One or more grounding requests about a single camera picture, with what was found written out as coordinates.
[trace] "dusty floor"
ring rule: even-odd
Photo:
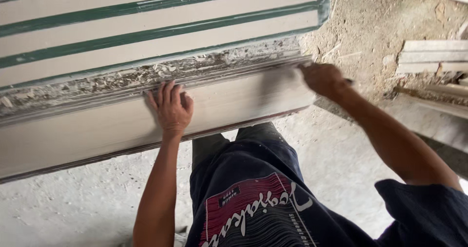
[[[435,16],[441,2],[445,24]],[[331,21],[303,36],[302,44],[305,53],[337,64],[378,103],[400,79],[394,76],[395,58],[404,40],[450,38],[466,16],[467,5],[448,0],[338,0]],[[378,237],[392,218],[373,183],[398,178],[360,127],[318,107],[274,124],[297,150],[316,197]],[[232,139],[235,131],[226,136]],[[156,154],[147,151],[1,185],[0,246],[115,246],[126,240]],[[190,226],[192,219],[190,160],[191,142],[184,142],[177,170],[178,227]]]

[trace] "leg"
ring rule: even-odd
[[[272,122],[240,128],[235,139],[276,140],[286,143]]]
[[[215,153],[227,143],[229,143],[229,140],[225,139],[221,134],[192,140],[192,171],[210,154]]]

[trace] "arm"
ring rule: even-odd
[[[157,101],[148,92],[149,102],[158,114],[162,144],[149,175],[133,227],[133,246],[172,246],[176,207],[177,150],[184,129],[193,114],[193,100],[180,94],[181,86],[162,83]]]
[[[458,176],[423,140],[362,98],[333,65],[299,66],[309,87],[343,107],[364,129],[384,163],[407,184],[460,190]]]

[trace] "person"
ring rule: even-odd
[[[375,188],[395,219],[378,239],[326,208],[303,182],[295,150],[271,123],[193,141],[193,224],[186,246],[468,246],[468,197],[458,176],[419,137],[363,99],[333,65],[299,68],[316,93],[343,107],[406,183]],[[172,246],[177,149],[193,101],[174,82],[149,100],[162,145],[137,212],[133,244]]]

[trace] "dark navy t-shirt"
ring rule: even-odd
[[[231,142],[190,177],[186,246],[468,246],[468,197],[443,185],[375,184],[395,221],[372,239],[322,205],[282,142]]]

